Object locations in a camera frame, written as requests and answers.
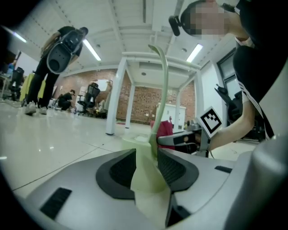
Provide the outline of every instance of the sneaker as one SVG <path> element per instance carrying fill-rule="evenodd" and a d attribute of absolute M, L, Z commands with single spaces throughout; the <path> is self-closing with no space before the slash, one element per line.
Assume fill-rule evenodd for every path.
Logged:
<path fill-rule="evenodd" d="M 30 102 L 30 103 L 26 106 L 24 113 L 27 114 L 27 115 L 32 115 L 33 113 L 36 113 L 35 103 L 34 103 L 34 102 Z"/>
<path fill-rule="evenodd" d="M 39 113 L 46 115 L 47 114 L 47 108 L 46 107 L 40 108 Z"/>

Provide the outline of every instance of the glossy floor tile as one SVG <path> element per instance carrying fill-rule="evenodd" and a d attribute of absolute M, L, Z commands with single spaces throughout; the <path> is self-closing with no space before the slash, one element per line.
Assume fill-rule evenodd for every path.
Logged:
<path fill-rule="evenodd" d="M 122 136 L 149 134 L 149 125 L 116 124 L 105 134 L 106 120 L 48 110 L 47 115 L 23 114 L 22 108 L 0 103 L 0 167 L 11 189 L 26 197 L 34 188 L 80 160 L 121 150 Z M 231 143 L 214 150 L 215 158 L 236 160 L 255 145 Z"/>

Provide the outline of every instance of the fluorescent light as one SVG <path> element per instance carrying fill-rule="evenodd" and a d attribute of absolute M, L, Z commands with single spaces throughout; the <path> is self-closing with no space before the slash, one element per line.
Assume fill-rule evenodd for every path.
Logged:
<path fill-rule="evenodd" d="M 192 62 L 202 48 L 203 46 L 201 44 L 197 44 L 190 56 L 187 58 L 187 61 Z"/>
<path fill-rule="evenodd" d="M 12 35 L 14 35 L 15 37 L 17 37 L 18 39 L 20 39 L 22 42 L 27 42 L 24 38 L 22 38 L 18 33 L 16 33 L 16 32 L 14 32 L 14 31 L 12 31 L 12 30 L 10 30 L 10 29 L 8 29 L 7 27 L 5 27 L 5 26 L 2 26 L 2 28 L 4 29 L 4 30 L 6 30 L 8 33 L 10 33 L 10 34 L 12 34 Z"/>
<path fill-rule="evenodd" d="M 85 46 L 90 50 L 90 52 L 93 54 L 93 56 L 97 59 L 97 61 L 101 61 L 101 58 L 99 57 L 99 55 L 95 52 L 95 50 L 92 48 L 92 46 L 90 45 L 89 41 L 87 39 L 83 40 L 83 43 L 85 44 Z"/>

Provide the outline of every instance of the white cabinet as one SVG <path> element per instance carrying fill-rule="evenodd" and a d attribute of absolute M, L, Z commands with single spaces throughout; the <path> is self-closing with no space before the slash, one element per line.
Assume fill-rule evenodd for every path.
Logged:
<path fill-rule="evenodd" d="M 157 106 L 157 110 L 156 110 L 156 118 L 159 114 L 159 108 L 160 108 L 160 103 Z M 163 112 L 163 116 L 161 118 L 161 121 L 165 121 L 168 120 L 169 121 L 169 117 L 171 116 L 172 120 L 172 124 L 175 124 L 175 111 L 176 111 L 176 106 L 175 105 L 171 105 L 171 104 L 166 104 L 165 108 L 164 108 L 164 112 Z M 185 123 L 185 111 L 186 111 L 186 107 L 180 106 L 179 109 L 179 123 L 178 123 L 178 127 L 174 127 L 173 128 L 173 132 L 181 132 L 184 130 L 184 123 Z"/>

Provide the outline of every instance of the brick wall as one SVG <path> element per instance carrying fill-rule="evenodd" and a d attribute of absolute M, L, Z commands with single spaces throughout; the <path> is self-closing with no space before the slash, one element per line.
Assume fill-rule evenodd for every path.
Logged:
<path fill-rule="evenodd" d="M 71 89 L 76 91 L 76 95 L 79 94 L 80 88 L 82 86 L 88 86 L 91 81 L 97 79 L 107 79 L 113 80 L 117 70 L 101 70 L 101 71 L 89 71 L 80 74 L 75 74 L 69 77 L 59 78 L 56 82 L 58 86 L 55 92 L 54 97 L 57 98 L 60 93 L 69 92 Z M 123 84 L 120 92 L 117 118 L 125 119 L 126 112 L 128 107 L 129 93 L 130 93 L 131 83 L 130 79 L 125 73 Z M 156 114 L 156 106 L 161 100 L 160 89 L 156 88 L 146 88 L 146 87 L 136 87 L 131 121 L 140 122 L 140 123 L 149 123 L 152 119 L 152 114 Z M 96 102 L 105 100 L 108 95 L 108 92 L 100 92 L 97 97 Z M 167 103 L 172 105 L 176 104 L 176 91 L 169 90 L 167 96 Z M 194 82 L 191 82 L 182 92 L 181 95 L 181 106 L 186 107 L 185 121 L 193 119 L 195 117 L 195 91 L 194 91 Z"/>

